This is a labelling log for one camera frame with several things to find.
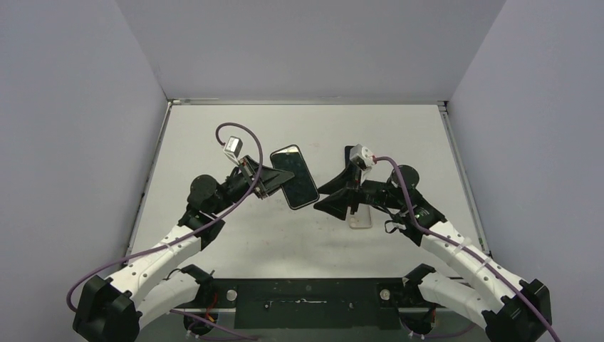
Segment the cream phone case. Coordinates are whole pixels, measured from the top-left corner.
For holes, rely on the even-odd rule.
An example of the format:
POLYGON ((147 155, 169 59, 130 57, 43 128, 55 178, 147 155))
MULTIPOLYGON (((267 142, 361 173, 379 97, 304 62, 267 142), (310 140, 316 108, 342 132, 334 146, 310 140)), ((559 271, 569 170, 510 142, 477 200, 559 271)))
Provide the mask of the cream phone case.
POLYGON ((352 213, 350 209, 347 213, 346 222, 351 229, 370 229, 373 227, 370 207, 360 205, 359 208, 352 213))

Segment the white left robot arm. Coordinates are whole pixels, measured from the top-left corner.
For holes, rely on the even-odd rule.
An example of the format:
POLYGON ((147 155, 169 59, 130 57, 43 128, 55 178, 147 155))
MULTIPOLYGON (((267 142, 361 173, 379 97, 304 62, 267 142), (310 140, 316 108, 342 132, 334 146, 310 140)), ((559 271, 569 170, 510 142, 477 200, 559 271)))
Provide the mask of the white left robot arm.
POLYGON ((243 157, 223 183, 211 175, 193 179, 187 207, 171 230, 151 249, 131 255, 129 264, 107 278, 92 276, 83 286, 73 330, 87 341, 135 341, 149 323, 190 302, 201 307, 212 299, 212 277, 188 265, 224 226, 223 218, 249 195, 263 199, 294 178, 243 157))

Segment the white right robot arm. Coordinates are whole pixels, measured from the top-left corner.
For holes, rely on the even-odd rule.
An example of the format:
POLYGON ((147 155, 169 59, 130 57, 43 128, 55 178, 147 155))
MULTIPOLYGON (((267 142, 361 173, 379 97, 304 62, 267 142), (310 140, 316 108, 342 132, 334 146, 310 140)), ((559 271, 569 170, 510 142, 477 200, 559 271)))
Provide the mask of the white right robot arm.
POLYGON ((360 205, 390 217, 394 230, 436 256, 465 282, 452 281, 421 264, 403 278, 407 303, 425 301, 446 307, 482 328, 490 341, 537 341, 552 327, 550 292, 538 279, 527 281, 506 270, 474 246, 419 192, 419 173, 398 165, 385 182, 364 180, 368 167, 349 162, 319 187, 325 199, 315 209, 344 220, 360 205))

